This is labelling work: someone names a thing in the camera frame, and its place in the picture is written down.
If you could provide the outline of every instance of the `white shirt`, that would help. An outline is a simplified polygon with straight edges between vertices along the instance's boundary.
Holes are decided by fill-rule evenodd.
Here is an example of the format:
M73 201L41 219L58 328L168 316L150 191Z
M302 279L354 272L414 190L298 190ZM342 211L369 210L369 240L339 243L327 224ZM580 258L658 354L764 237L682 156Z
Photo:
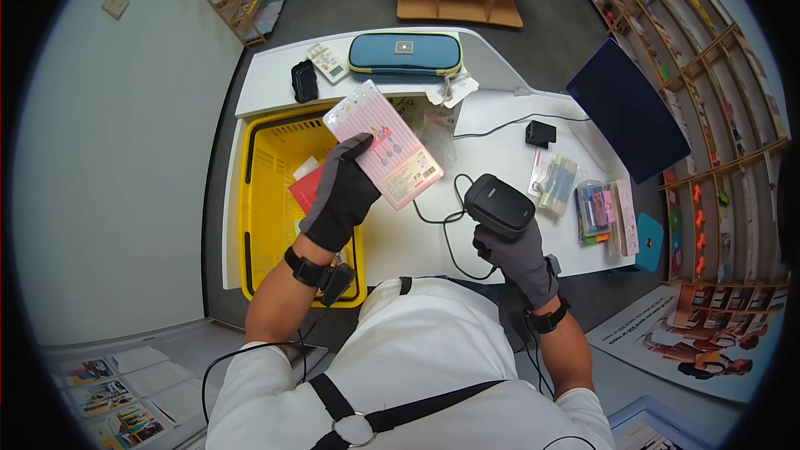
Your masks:
M325 372L356 412L369 414L488 380L508 381L380 433L365 450L540 450L564 435L582 436L597 450L615 447L591 390L571 389L554 403L517 377L494 303L439 278L414 279L408 294L399 291L400 280L375 288L364 301L355 332ZM295 387L289 361L277 347L236 355L222 387L211 414L209 450L309 450L330 431L332 419L314 388L308 383ZM340 424L337 429L345 436ZM363 443L369 435L347 439ZM590 450L572 438L549 450L565 448Z

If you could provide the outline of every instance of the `wrist strap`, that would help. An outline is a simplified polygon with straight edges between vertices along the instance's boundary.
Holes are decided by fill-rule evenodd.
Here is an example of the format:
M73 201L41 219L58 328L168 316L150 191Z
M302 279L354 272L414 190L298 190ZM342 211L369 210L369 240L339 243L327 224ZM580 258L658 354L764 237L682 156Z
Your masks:
M553 313L546 313L544 315L534 315L533 313L529 313L528 321L536 332L540 334L553 332L556 325L558 325L558 322L563 320L564 316L566 316L566 310L572 308L572 305L570 305L569 301L560 295L558 296L558 300L561 302L561 306L559 306L558 309Z
M321 280L327 266L315 265L305 257L298 257L291 245L286 249L283 259L292 268L295 280L301 284L319 287L321 283L324 283Z

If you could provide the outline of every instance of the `wall socket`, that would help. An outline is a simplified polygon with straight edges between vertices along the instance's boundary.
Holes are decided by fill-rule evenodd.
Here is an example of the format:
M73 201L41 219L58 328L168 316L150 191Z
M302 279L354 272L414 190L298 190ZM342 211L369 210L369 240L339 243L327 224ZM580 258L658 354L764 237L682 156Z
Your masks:
M112 18L119 21L125 12L125 8L130 4L130 0L104 0L100 6L103 11L110 14Z

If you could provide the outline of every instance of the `computer monitor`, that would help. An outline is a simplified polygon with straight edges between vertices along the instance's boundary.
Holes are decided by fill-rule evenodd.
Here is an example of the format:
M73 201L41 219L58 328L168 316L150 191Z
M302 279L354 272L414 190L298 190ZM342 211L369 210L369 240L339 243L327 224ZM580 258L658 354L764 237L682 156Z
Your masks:
M613 39L566 85L639 185L691 153L664 101Z

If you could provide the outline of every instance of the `black glove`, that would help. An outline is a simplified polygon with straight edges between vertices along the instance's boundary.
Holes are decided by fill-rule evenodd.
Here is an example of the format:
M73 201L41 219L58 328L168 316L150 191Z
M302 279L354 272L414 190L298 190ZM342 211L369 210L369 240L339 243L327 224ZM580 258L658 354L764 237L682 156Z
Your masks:
M372 144L374 136L363 132L330 150L322 165L317 198L300 231L325 250L337 253L353 237L353 228L364 222L370 206L381 193L355 163Z
M477 255L500 268L506 283L519 285L533 309L546 305L558 292L552 266L542 255L542 234L535 219L514 241L477 225L472 245Z

